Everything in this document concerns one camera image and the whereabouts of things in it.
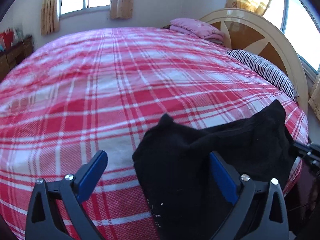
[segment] red plaid blanket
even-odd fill
[[[144,133],[163,113],[200,129],[250,117],[275,99],[292,136],[306,143],[305,114],[221,46],[154,28],[60,38],[0,84],[0,213],[24,239],[36,179],[62,179],[102,149],[109,163],[84,203],[89,217],[108,240],[158,239],[132,162]],[[297,160],[285,192],[300,169]]]

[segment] red bag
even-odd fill
[[[4,41],[4,49],[10,49],[11,42],[13,42],[13,31],[8,29],[7,31],[0,33],[0,40]]]

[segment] silver screw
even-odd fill
[[[273,178],[273,179],[271,179],[271,183],[272,183],[273,185],[278,185],[278,184],[279,184],[279,181],[278,181],[277,179]]]
[[[36,184],[40,185],[40,184],[42,184],[42,183],[43,183],[43,179],[37,179],[37,180],[36,180]]]
[[[64,177],[66,180],[70,181],[70,180],[73,180],[74,176],[73,174],[68,174]]]
[[[242,179],[243,181],[249,181],[249,180],[250,180],[250,176],[247,175],[247,174],[242,174],[242,175],[241,175],[241,179]]]

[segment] wooden dresser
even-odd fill
[[[0,52],[0,82],[5,76],[25,58],[33,53],[32,36],[18,42],[5,52]]]

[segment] headboard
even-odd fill
[[[259,55],[280,68],[299,93],[299,107],[308,114],[308,86],[301,61],[284,34],[263,17],[242,9],[222,9],[200,19],[225,34],[224,45]]]

